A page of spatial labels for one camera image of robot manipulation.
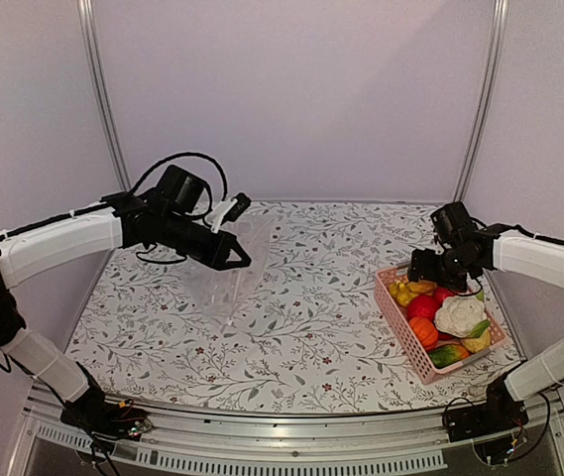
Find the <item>gray leaf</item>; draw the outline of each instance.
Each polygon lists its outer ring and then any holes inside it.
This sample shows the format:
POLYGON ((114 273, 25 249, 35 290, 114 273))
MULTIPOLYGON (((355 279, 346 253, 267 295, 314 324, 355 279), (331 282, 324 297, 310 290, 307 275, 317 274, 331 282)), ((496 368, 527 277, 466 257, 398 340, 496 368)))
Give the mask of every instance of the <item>gray leaf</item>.
POLYGON ((249 394, 249 401, 252 400, 252 399, 254 399, 254 398, 258 395, 259 392, 260 392, 260 391, 257 389, 257 387, 254 388, 254 389, 251 391, 251 393, 249 394))

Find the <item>floral pattern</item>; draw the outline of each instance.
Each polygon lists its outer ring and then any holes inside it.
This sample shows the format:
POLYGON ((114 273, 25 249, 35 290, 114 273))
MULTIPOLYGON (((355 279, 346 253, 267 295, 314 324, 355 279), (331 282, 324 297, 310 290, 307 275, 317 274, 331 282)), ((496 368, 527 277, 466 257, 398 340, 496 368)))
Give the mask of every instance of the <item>floral pattern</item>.
MULTIPOLYGON (((432 246, 423 205, 254 203, 276 219, 264 276, 222 328, 178 266, 120 250, 67 353, 110 393, 274 413, 413 410, 480 399, 518 361, 512 342, 423 386, 373 297, 377 269, 432 246)), ((154 258, 170 256, 169 250, 154 258)), ((504 317, 484 282, 487 308, 504 317)))

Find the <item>pink basket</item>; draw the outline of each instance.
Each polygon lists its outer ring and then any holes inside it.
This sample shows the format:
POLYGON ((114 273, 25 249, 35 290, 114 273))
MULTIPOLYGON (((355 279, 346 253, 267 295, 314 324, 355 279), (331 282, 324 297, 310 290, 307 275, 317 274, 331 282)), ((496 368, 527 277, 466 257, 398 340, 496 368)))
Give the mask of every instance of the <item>pink basket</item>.
POLYGON ((489 327, 491 331, 491 347, 473 354, 460 362, 451 364, 443 369, 437 369, 431 359, 427 355, 427 352, 422 347, 422 344, 418 338, 409 327, 407 319, 404 317, 404 308, 400 307, 388 291, 390 285, 396 280, 402 280, 407 274, 407 267, 393 267, 386 268, 377 272, 376 277, 376 287, 374 289, 374 297, 383 312, 383 316, 388 320, 388 323, 392 327, 392 330, 396 334, 400 345, 404 349, 405 353, 409 357, 409 360, 413 364, 413 368, 416 370, 418 377, 424 385, 431 384, 438 379, 441 379, 443 375, 453 372, 455 370, 461 369, 465 365, 469 365, 472 362, 484 357, 489 352, 497 349, 498 347, 504 345, 507 342, 507 335, 496 320, 491 316, 491 314, 486 311, 487 319, 491 322, 489 327))

